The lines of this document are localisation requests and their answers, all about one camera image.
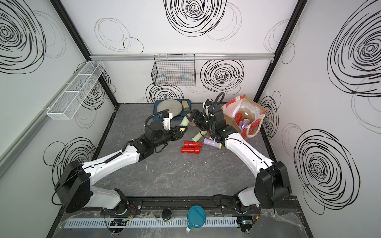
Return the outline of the red flashlight top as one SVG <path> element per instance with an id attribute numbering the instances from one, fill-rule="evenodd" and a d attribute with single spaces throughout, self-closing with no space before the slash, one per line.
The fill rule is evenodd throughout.
<path id="1" fill-rule="evenodd" d="M 185 148 L 202 148 L 203 143 L 202 142 L 194 142 L 194 141 L 185 141 L 184 147 Z"/>

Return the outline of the brown jute tote bag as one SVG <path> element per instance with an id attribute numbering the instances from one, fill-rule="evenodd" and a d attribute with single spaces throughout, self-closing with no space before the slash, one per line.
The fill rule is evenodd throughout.
<path id="1" fill-rule="evenodd" d="M 226 124 L 236 129 L 244 139 L 255 137 L 259 133 L 268 112 L 266 108 L 254 102 L 246 95 L 237 96 L 232 99 L 222 106 L 222 111 L 224 113 Z M 249 119 L 251 121 L 250 125 L 245 127 L 243 130 L 234 120 L 237 113 L 241 113 L 243 115 L 242 120 Z"/>

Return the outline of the red flashlight bottom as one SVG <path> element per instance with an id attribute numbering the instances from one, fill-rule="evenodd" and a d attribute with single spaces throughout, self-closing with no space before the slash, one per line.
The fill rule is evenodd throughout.
<path id="1" fill-rule="evenodd" d="M 236 122 L 237 125 L 240 125 L 240 123 L 241 123 L 241 121 L 242 121 L 242 118 L 243 118 L 243 115 L 242 115 L 241 113 L 237 113 L 237 114 L 235 115 L 234 120 L 235 120 L 235 122 Z"/>

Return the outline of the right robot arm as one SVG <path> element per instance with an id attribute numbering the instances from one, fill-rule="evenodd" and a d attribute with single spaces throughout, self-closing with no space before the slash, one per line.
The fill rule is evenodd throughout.
<path id="1" fill-rule="evenodd" d="M 217 110 L 212 105 L 207 110 L 208 114 L 191 110 L 186 112 L 186 117 L 238 156 L 256 178 L 254 187 L 245 188 L 236 194 L 239 202 L 245 207 L 259 204 L 271 209 L 290 196 L 292 188 L 287 167 L 281 161 L 274 162 L 254 149 L 237 129 L 226 123 L 221 109 Z"/>

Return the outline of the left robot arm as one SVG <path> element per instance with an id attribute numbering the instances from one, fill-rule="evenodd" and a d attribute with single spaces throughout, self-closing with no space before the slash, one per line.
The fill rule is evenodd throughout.
<path id="1" fill-rule="evenodd" d="M 187 129 L 187 126 L 165 128 L 161 123 L 152 122 L 145 126 L 144 134 L 128 141 L 117 152 L 83 164 L 70 162 L 55 186 L 55 194 L 65 212 L 94 207 L 124 213 L 129 203 L 125 195 L 119 189 L 103 189 L 95 184 L 123 167 L 148 158 L 157 147 L 166 147 L 169 142 L 180 140 Z"/>

